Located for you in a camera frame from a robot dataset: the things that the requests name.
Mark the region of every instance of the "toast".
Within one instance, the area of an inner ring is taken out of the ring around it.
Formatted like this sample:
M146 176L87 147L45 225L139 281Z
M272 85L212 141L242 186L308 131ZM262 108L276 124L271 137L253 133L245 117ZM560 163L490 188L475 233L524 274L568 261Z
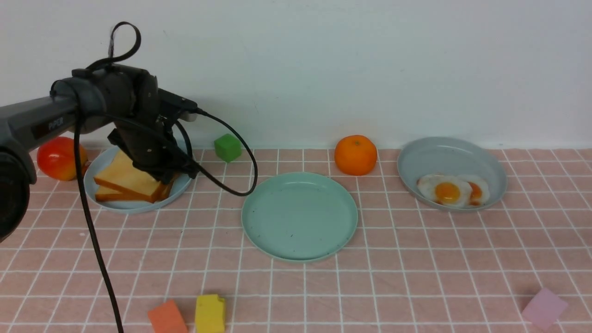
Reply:
M133 166L132 160L123 152L118 151L109 166L94 176L99 190L95 199L141 200L155 203L170 193L172 183L164 185L150 174Z

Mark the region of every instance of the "pink block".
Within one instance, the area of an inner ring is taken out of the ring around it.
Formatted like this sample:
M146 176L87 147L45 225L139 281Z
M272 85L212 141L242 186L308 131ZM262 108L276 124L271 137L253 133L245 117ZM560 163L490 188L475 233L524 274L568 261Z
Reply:
M553 294L549 289L543 288L528 303L522 316L536 327L546 331L559 319L561 313L567 308L567 302Z

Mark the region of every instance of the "green cube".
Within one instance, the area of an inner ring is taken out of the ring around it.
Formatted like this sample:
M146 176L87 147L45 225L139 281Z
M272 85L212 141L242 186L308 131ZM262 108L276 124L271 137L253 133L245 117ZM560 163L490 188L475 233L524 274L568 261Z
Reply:
M240 141L230 134L224 134L214 141L216 155L224 162L230 163L242 153Z

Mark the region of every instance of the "tomato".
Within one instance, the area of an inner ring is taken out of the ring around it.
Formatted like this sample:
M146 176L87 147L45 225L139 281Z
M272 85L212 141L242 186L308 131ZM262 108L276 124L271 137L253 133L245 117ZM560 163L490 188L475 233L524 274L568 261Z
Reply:
M80 147L80 162L82 171L86 171L88 156L82 145ZM76 178L76 164L74 160L74 140L59 136L39 147L37 151L37 165L46 175L57 180L73 180Z

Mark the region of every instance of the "orange block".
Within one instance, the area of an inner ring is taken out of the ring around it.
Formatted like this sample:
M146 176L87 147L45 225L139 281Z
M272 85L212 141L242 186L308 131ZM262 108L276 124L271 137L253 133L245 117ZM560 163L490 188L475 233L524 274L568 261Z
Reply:
M148 311L148 318L150 318L155 333L189 332L185 326L185 320L173 300Z

